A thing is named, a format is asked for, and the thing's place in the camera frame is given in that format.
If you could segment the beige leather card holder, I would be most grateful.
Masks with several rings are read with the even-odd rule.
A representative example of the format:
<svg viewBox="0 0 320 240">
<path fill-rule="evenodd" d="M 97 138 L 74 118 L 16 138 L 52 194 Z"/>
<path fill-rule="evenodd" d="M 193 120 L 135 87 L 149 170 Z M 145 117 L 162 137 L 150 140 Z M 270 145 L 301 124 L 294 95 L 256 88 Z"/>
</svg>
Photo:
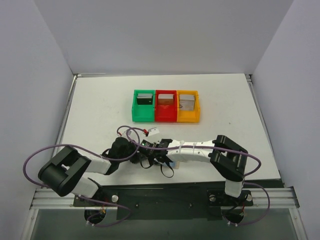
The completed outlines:
<svg viewBox="0 0 320 240">
<path fill-rule="evenodd" d="M 180 166 L 180 162 L 179 162 L 179 161 L 171 162 L 171 163 L 170 163 L 170 166 L 171 166 L 173 169 L 178 169 L 179 166 Z"/>
</svg>

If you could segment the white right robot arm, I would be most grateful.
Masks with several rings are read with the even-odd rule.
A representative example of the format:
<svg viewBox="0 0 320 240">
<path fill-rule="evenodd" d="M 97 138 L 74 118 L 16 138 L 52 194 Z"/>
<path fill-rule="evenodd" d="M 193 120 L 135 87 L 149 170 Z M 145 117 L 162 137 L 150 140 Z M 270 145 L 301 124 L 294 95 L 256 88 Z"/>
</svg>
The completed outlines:
<svg viewBox="0 0 320 240">
<path fill-rule="evenodd" d="M 159 142 L 141 142 L 139 152 L 149 160 L 169 165 L 173 162 L 211 163 L 225 178 L 224 201 L 236 204 L 242 197 L 248 151 L 225 135 L 202 142 L 163 138 Z"/>
</svg>

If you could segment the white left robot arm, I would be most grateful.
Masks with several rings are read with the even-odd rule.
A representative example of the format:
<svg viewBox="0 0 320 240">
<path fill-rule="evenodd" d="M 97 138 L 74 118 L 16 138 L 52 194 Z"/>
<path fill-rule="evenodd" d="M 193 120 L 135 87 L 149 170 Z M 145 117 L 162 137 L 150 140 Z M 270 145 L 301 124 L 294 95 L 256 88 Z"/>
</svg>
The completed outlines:
<svg viewBox="0 0 320 240">
<path fill-rule="evenodd" d="M 92 206 L 103 200 L 101 187 L 84 173 L 97 173 L 109 176 L 118 170 L 121 163 L 138 163 L 141 154 L 136 146 L 124 137 L 118 137 L 109 150 L 102 155 L 88 157 L 80 154 L 74 146 L 65 146 L 38 172 L 38 178 L 59 196 L 70 193 L 81 195 Z"/>
</svg>

